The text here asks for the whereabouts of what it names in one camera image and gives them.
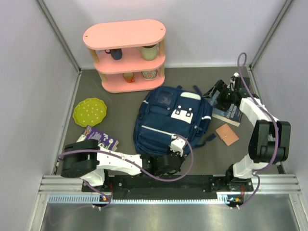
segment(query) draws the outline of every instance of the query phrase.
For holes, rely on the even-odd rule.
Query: pink shelf board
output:
[[[93,50],[142,47],[159,43],[166,34],[165,26],[152,19],[100,23],[83,35],[86,46]]]
[[[110,93],[120,93],[129,91],[152,90],[161,86],[165,81],[165,76],[160,77],[159,73],[153,80],[145,80],[141,72],[134,73],[135,82],[127,83],[122,74],[106,75],[107,82],[102,82],[103,88]]]
[[[114,60],[110,54],[102,51],[98,54],[99,63],[94,63],[96,70],[104,74],[118,74],[125,72],[138,72],[158,69],[163,65],[165,56],[157,56],[152,61],[144,60],[142,55],[136,48],[122,49],[122,58]]]

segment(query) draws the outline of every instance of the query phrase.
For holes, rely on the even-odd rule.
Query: metal floor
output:
[[[183,86],[185,90],[193,90],[197,85],[202,92],[208,91],[219,79],[226,83],[237,71],[236,67],[203,67],[203,68],[166,68],[165,86]],[[148,91],[128,92],[112,94],[106,92],[101,85],[101,79],[96,70],[83,70],[75,98],[74,107],[86,98],[97,97],[107,105],[107,116],[102,123],[95,127],[119,140],[118,151],[126,154],[135,154],[132,134],[137,118],[137,112],[141,102]],[[223,121],[212,118],[207,135],[215,132],[217,128],[225,124]],[[190,171],[195,174],[225,174],[226,169],[246,154],[253,126],[243,115],[239,127],[230,125],[239,136],[239,140],[227,146],[219,137],[216,137],[206,146],[194,149],[194,165]],[[68,125],[64,144],[76,142],[84,128],[75,124],[72,116]],[[190,157],[182,165],[184,172],[190,164]],[[278,173],[276,167],[272,167],[264,174]]]
[[[52,223],[82,205],[49,204]],[[113,205],[74,211],[41,231],[299,231],[288,195],[257,195],[246,207],[226,205]]]

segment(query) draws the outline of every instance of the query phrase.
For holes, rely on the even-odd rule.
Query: table surface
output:
[[[219,79],[223,79],[226,83],[229,82],[230,77],[236,71],[236,67],[166,68],[164,86],[182,85],[185,90],[193,91],[193,85],[197,85],[202,92],[206,92]],[[147,93],[148,91],[108,93],[102,88],[101,79],[96,70],[83,70],[74,107],[86,98],[96,97],[103,100],[107,105],[107,116],[95,127],[119,140],[119,152],[135,154],[132,134],[139,106]],[[223,124],[225,124],[223,121],[212,118],[204,138]],[[224,174],[231,164],[240,161],[247,154],[253,126],[243,115],[239,127],[233,125],[230,127],[240,139],[228,147],[217,136],[204,147],[194,149],[194,164],[189,174]],[[64,144],[76,142],[83,130],[84,128],[75,124],[71,116]],[[189,156],[184,161],[182,172],[187,170],[190,160]],[[276,173],[278,173],[276,166],[264,172],[264,174]]]

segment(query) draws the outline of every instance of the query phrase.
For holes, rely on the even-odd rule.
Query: purple book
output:
[[[111,136],[108,136],[106,133],[103,133],[96,128],[92,128],[91,126],[87,125],[84,132],[81,134],[77,142],[84,141],[84,140],[98,140],[98,143],[102,143],[105,149],[115,151],[117,149],[117,145],[119,141]]]

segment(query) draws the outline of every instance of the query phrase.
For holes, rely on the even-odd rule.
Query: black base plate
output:
[[[164,179],[174,179],[179,176],[161,176]],[[218,191],[230,191],[229,185],[224,184],[224,177],[213,175],[188,175],[174,182],[162,182],[146,175],[114,176],[108,178],[113,186],[114,199],[145,199],[145,200],[196,200],[216,199]],[[101,192],[110,192],[111,188],[96,187]],[[245,191],[253,187],[246,184]],[[83,192],[91,192],[87,186]]]

